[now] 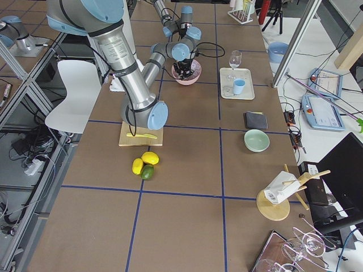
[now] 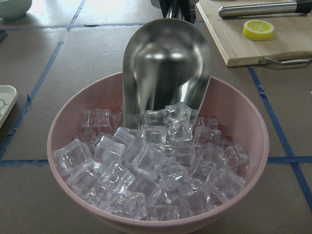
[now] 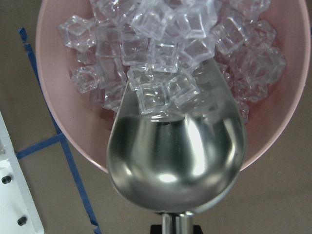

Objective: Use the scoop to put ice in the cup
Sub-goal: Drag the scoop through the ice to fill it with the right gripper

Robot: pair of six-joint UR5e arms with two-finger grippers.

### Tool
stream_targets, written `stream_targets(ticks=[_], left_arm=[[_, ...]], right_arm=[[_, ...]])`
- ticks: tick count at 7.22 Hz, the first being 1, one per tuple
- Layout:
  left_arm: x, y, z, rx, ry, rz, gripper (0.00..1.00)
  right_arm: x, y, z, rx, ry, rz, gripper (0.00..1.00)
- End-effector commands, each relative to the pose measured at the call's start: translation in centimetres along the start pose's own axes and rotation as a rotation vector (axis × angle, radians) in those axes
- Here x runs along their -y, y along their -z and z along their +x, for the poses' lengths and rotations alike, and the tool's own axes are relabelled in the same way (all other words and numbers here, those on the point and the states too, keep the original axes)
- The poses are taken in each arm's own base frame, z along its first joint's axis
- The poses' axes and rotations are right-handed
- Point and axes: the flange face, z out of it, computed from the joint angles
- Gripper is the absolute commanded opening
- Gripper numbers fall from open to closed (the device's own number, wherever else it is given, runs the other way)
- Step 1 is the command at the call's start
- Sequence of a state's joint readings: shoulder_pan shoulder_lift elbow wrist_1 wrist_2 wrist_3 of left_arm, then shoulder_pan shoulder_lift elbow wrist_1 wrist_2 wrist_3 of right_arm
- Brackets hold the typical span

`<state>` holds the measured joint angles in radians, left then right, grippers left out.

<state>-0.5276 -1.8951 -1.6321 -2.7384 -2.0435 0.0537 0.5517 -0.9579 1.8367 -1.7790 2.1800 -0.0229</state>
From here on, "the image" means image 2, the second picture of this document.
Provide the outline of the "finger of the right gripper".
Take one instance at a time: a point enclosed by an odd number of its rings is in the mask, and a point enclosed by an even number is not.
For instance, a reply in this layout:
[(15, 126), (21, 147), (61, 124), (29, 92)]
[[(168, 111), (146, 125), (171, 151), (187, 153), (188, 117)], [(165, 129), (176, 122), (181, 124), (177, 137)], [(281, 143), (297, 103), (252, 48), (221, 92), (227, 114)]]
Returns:
[(181, 1), (181, 10), (183, 19), (191, 24), (195, 23), (196, 12), (195, 5), (198, 3), (198, 0), (182, 0)]
[(152, 6), (165, 10), (168, 8), (168, 1), (167, 0), (151, 0)]

